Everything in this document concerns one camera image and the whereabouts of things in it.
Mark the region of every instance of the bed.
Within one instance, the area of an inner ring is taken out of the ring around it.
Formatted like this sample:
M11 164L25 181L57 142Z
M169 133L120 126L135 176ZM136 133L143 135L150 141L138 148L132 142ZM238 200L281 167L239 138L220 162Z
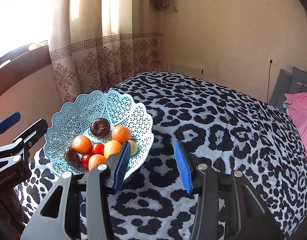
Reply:
M204 158L216 170L242 171L285 236L307 214L307 158L297 129L274 106L226 87L175 73L142 73L112 89L129 93L153 116L154 143L143 166L108 197L116 239L189 239L197 196L183 190L171 142ZM43 150L33 175L17 187L30 217L57 177ZM86 238L85 196L81 231ZM220 200L219 208L225 208ZM223 239L220 212L218 239Z

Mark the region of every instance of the dark brown fruit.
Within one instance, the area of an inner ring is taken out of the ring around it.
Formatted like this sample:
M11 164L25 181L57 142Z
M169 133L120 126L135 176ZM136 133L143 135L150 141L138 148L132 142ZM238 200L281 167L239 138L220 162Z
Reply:
M64 158L69 165L78 168L80 166L80 158L74 148L68 146L64 150Z
M90 131L98 137L105 137L110 132L110 124L106 118L97 118L90 124Z

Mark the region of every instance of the metal screw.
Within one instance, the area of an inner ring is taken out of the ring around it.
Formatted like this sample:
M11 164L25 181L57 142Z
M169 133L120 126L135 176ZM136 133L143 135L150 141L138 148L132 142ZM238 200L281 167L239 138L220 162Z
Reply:
M235 171L233 174L235 175L235 177L238 177L238 178L242 177L241 171Z
M21 159L21 156L20 155L16 155L15 157L14 157L14 162L19 162L20 161L20 159Z
M68 179L70 178L70 176L72 175L71 171L65 171L63 174L62 174L62 177L64 179Z
M97 167L98 171L103 171L103 170L105 170L106 168L107 168L107 165L106 165L106 164L100 164L100 165L98 165L98 167Z
M200 164L198 165L198 169L200 169L200 170L202 170L202 171L206 170L207 168L208 168L207 164L200 163Z

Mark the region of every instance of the bright window light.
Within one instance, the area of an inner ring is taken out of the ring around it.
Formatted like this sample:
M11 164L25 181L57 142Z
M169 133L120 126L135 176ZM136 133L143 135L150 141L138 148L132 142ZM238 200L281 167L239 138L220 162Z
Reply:
M53 0L0 0L0 57L49 38Z
M101 0L102 35L119 34L120 0Z

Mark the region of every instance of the pink pillow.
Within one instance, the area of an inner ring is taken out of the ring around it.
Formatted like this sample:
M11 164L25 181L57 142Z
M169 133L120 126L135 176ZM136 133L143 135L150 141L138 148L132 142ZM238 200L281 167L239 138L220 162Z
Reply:
M288 101L288 114L298 129L307 154L307 92L285 96Z

